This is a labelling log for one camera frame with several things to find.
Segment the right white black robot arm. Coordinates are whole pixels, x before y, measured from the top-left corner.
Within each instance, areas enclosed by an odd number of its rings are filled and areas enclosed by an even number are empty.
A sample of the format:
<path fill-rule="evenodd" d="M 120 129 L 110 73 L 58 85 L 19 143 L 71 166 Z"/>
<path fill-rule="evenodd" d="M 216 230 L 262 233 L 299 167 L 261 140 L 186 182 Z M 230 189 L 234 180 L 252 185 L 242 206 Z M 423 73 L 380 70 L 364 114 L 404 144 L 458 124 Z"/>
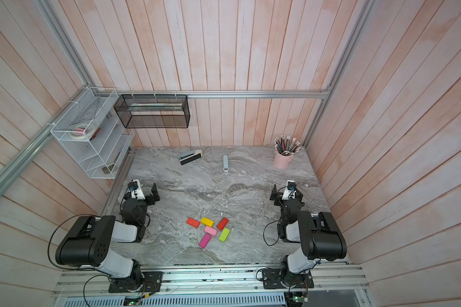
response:
<path fill-rule="evenodd" d="M 288 180 L 282 188 L 274 185 L 270 200 L 280 207 L 278 239 L 300 247 L 286 255 L 278 269 L 261 269 L 260 280 L 265 289 L 313 288 L 311 271 L 323 262 L 344 259 L 346 240 L 330 212 L 313 214 L 305 210 L 303 193 L 295 181 Z"/>

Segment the lime green block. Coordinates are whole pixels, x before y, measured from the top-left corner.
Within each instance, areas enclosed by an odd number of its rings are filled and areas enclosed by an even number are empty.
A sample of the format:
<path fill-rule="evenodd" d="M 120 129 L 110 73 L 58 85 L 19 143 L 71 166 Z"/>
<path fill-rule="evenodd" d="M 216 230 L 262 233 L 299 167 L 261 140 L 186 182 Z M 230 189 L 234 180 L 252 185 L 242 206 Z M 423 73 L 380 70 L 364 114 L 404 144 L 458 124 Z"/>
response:
<path fill-rule="evenodd" d="M 224 243 L 227 240 L 229 234 L 230 234 L 230 230 L 224 227 L 219 236 L 219 240 Z"/>

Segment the yellow block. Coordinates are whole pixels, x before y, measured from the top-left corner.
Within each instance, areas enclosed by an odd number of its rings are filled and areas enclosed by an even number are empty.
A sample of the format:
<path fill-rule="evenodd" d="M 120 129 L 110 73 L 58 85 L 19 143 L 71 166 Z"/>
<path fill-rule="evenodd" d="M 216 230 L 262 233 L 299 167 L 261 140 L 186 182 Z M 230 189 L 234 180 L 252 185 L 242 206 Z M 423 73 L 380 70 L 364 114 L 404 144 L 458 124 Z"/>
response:
<path fill-rule="evenodd" d="M 203 218 L 201 219 L 201 223 L 204 224 L 204 225 L 206 225 L 206 226 L 212 227 L 212 226 L 214 225 L 215 222 L 212 221 L 212 220 L 210 220 L 210 219 L 208 219 L 207 217 L 203 217 Z"/>

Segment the red block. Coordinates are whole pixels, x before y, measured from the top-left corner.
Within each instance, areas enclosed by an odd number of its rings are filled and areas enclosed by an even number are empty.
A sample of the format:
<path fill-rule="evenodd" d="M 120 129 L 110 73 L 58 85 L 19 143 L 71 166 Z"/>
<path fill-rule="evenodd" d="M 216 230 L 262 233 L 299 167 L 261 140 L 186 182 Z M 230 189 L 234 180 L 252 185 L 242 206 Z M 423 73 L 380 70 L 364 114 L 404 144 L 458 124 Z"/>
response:
<path fill-rule="evenodd" d="M 186 223 L 189 225 L 189 226 L 192 226 L 194 228 L 198 228 L 201 224 L 200 221 L 197 221 L 191 217 L 189 217 L 187 220 L 186 220 Z"/>
<path fill-rule="evenodd" d="M 226 217 L 223 217 L 222 220 L 216 225 L 216 228 L 222 231 L 226 225 L 228 224 L 229 220 Z"/>

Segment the light pink block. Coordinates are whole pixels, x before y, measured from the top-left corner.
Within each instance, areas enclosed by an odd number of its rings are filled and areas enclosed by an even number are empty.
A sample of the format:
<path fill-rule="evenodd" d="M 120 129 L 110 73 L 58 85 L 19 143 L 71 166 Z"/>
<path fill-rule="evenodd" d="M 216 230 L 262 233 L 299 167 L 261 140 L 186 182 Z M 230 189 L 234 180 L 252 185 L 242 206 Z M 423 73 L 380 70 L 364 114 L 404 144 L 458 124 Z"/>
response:
<path fill-rule="evenodd" d="M 217 235 L 217 233 L 218 233 L 218 230 L 217 230 L 217 229 L 215 229 L 215 228 L 213 228 L 213 227 L 210 227 L 210 226 L 206 226 L 206 227 L 204 228 L 204 231 L 205 231 L 207 234 L 209 234 L 209 235 L 211 235 L 211 236 L 213 236 L 213 237 L 215 237 L 215 236 Z"/>

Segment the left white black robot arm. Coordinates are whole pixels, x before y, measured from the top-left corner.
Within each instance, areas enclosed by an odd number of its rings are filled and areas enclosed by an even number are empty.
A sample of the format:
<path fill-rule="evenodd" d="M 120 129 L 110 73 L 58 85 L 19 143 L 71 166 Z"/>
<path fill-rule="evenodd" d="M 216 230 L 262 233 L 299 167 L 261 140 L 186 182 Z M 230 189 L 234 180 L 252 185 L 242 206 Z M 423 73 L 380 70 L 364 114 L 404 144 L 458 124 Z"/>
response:
<path fill-rule="evenodd" d="M 79 216 L 57 247 L 55 264 L 73 270 L 94 269 L 106 275 L 109 293 L 146 293 L 160 291 L 162 272 L 143 272 L 140 263 L 110 248 L 111 243 L 140 243 L 151 218 L 147 209 L 160 201 L 157 185 L 149 194 L 139 180 L 132 180 L 116 216 Z"/>

